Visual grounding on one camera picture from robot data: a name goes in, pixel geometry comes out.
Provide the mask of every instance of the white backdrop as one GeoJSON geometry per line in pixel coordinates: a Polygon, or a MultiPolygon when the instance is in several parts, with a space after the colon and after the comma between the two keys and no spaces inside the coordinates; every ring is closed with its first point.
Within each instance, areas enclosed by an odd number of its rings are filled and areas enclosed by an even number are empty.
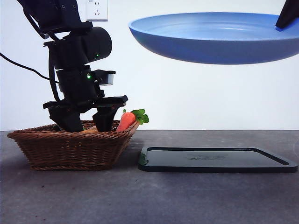
{"type": "MultiPolygon", "coordinates": [[[[85,0],[78,0],[81,20],[85,0]]],[[[156,55],[131,35],[131,20],[185,12],[279,14],[285,0],[110,0],[109,21],[94,22],[112,37],[111,55],[92,69],[115,70],[106,96],[127,95],[127,111],[146,109],[140,130],[299,129],[299,56],[251,65],[188,63],[156,55]]],[[[16,0],[1,0],[1,52],[48,76],[48,50],[16,0]]],[[[50,124],[42,104],[48,81],[1,59],[1,130],[50,124]]],[[[82,115],[91,119],[95,111],[82,115]]]]}

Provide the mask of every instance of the wicker basket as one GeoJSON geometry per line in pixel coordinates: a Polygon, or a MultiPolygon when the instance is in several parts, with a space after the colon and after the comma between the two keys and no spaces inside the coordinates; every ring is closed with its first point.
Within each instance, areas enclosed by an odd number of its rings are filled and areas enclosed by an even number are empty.
{"type": "MultiPolygon", "coordinates": [[[[82,121],[84,128],[94,126],[82,121]]],[[[70,133],[56,132],[55,125],[24,129],[9,133],[26,155],[34,170],[103,170],[110,169],[128,146],[138,122],[123,132],[116,132],[119,121],[114,121],[111,132],[70,133]]]]}

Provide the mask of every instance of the gray tabletop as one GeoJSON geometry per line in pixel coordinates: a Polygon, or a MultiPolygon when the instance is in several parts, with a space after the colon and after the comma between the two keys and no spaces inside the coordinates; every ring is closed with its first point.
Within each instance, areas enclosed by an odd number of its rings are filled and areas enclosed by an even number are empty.
{"type": "Polygon", "coordinates": [[[299,163],[299,131],[137,131],[106,171],[32,171],[1,132],[2,224],[298,224],[299,173],[150,173],[143,146],[257,147],[299,163]]]}

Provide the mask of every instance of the black plastic tray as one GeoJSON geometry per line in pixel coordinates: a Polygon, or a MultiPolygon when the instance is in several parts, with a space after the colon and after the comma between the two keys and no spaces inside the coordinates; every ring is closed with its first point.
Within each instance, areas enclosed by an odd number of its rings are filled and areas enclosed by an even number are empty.
{"type": "Polygon", "coordinates": [[[151,172],[295,173],[298,165],[257,148],[144,147],[138,168],[151,172]]]}

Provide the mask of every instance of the electrical outlet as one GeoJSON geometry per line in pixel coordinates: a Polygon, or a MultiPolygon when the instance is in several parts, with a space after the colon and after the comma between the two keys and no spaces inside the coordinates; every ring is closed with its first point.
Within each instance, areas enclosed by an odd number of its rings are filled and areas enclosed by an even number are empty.
{"type": "Polygon", "coordinates": [[[89,21],[108,20],[108,0],[87,0],[87,19],[89,21]]]}

